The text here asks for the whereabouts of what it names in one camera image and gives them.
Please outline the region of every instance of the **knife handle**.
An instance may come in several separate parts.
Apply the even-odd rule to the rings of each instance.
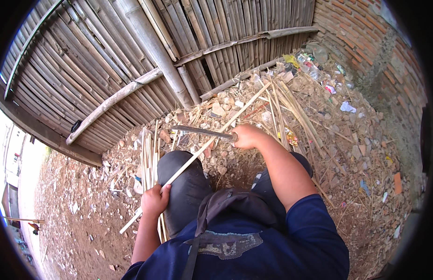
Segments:
[[[235,132],[232,132],[232,142],[238,141],[238,135]]]

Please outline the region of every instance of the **black pants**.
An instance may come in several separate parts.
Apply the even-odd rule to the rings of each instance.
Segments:
[[[307,159],[298,153],[291,152],[291,154],[303,165],[311,177],[313,172]],[[159,184],[164,185],[191,157],[192,154],[181,150],[165,154],[158,162]],[[286,211],[272,188],[268,169],[257,174],[251,191],[262,196],[277,216],[280,224],[285,223]],[[170,237],[175,237],[186,225],[197,218],[199,205],[210,193],[212,189],[202,171],[201,161],[196,159],[172,183],[169,204],[164,212]]]

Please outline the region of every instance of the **concrete wall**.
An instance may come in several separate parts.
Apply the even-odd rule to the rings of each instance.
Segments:
[[[313,25],[320,31],[314,39],[348,70],[369,103],[384,113],[397,139],[401,173],[410,181],[413,207],[419,208],[425,87],[409,40],[385,12],[380,0],[316,0]]]

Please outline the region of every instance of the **person's left hand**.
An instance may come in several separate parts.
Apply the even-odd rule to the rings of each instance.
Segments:
[[[157,184],[141,196],[140,207],[144,216],[152,216],[157,219],[167,208],[171,185],[166,185],[162,194],[160,194],[161,188],[162,186]]]

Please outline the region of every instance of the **shirt sleeve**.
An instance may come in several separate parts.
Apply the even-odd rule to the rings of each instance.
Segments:
[[[136,262],[133,265],[131,265],[128,269],[128,271],[124,274],[124,276],[121,278],[121,280],[134,280],[137,279],[138,271],[141,267],[141,265],[144,264],[144,262]]]
[[[303,247],[318,271],[347,279],[349,250],[320,195],[312,194],[297,201],[286,215],[286,226],[288,237]]]

